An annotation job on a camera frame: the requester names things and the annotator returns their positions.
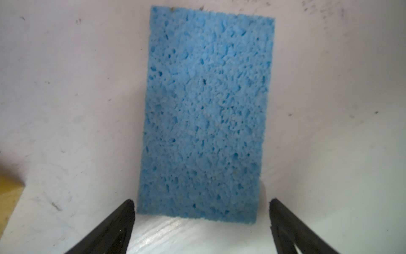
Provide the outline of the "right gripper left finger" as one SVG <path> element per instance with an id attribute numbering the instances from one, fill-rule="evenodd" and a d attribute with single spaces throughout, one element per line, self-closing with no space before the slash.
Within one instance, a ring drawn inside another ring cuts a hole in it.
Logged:
<path id="1" fill-rule="evenodd" d="M 67 253 L 125 254 L 134 222 L 134 202 L 128 199 Z"/>

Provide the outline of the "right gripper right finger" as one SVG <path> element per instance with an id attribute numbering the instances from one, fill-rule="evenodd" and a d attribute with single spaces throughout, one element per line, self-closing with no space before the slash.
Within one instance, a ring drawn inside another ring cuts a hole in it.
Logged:
<path id="1" fill-rule="evenodd" d="M 278 199 L 270 202 L 269 216 L 278 254 L 338 254 Z"/>

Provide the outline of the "blue sponge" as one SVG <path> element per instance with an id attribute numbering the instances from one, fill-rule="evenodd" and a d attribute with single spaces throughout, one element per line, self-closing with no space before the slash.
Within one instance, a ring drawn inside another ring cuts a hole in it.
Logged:
<path id="1" fill-rule="evenodd" d="M 151 7 L 138 214 L 256 222 L 275 24 Z"/>

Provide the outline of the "yellow sponge front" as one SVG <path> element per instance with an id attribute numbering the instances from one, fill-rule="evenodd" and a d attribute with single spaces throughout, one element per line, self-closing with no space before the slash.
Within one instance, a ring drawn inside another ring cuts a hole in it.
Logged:
<path id="1" fill-rule="evenodd" d="M 9 177 L 1 175 L 1 200 L 0 200 L 0 213 L 1 213 L 1 237 L 8 224 L 8 221 L 17 206 L 18 201 L 23 193 L 25 186 L 23 183 L 15 181 Z"/>

